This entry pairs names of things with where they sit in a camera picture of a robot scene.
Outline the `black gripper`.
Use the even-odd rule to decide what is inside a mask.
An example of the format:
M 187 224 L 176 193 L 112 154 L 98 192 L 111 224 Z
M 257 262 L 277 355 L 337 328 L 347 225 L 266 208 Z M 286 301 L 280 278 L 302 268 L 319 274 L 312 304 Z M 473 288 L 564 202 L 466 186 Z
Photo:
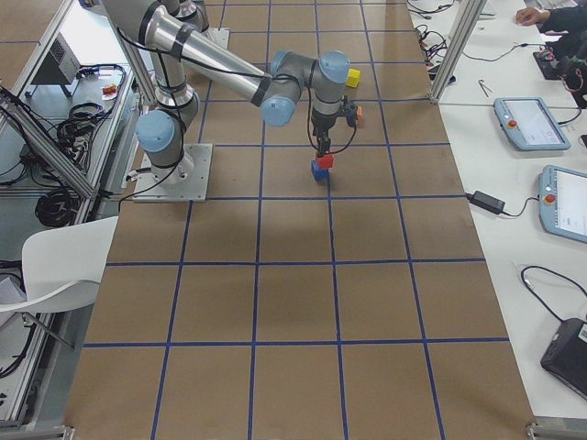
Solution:
M 331 139 L 329 130 L 336 124 L 339 118 L 344 118 L 349 127 L 358 126 L 358 106 L 343 95 L 341 100 L 334 104 L 334 112 L 327 114 L 323 108 L 312 105 L 310 121 L 312 124 L 312 135 L 317 138 L 317 156 L 324 157 L 330 151 Z

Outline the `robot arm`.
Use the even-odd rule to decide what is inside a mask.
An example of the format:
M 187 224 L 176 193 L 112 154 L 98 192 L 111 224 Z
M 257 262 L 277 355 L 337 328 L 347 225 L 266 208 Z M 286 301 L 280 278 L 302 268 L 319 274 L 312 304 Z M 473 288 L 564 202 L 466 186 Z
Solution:
M 317 59 L 290 50 L 278 51 L 264 72 L 199 29 L 174 16 L 161 1 L 106 1 L 105 11 L 120 36 L 144 50 L 186 62 L 206 78 L 221 83 L 260 109 L 272 127 L 286 126 L 303 92 L 308 93 L 308 139 L 315 151 L 315 179 L 328 177 L 334 166 L 330 129 L 340 118 L 357 125 L 357 108 L 344 94 L 349 77 L 348 56 L 331 50 Z

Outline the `person's hand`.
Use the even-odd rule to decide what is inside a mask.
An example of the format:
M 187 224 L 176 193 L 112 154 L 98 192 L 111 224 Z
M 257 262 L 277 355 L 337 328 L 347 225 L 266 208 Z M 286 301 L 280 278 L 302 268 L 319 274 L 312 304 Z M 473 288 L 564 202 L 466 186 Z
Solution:
M 550 17 L 550 11 L 535 7 L 526 7 L 515 13 L 515 22 L 519 26 L 532 26 L 545 23 Z

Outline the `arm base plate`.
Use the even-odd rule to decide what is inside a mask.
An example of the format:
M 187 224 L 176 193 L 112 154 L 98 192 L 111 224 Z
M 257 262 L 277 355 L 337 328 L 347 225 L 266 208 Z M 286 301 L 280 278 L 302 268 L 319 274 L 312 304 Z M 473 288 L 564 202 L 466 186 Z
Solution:
M 209 27 L 203 35 L 218 46 L 228 49 L 230 31 L 227 27 Z
M 143 154 L 141 166 L 149 168 L 137 177 L 132 200 L 140 203 L 204 202 L 206 200 L 213 145 L 185 144 L 184 156 L 168 177 L 169 170 L 150 169 L 150 159 Z

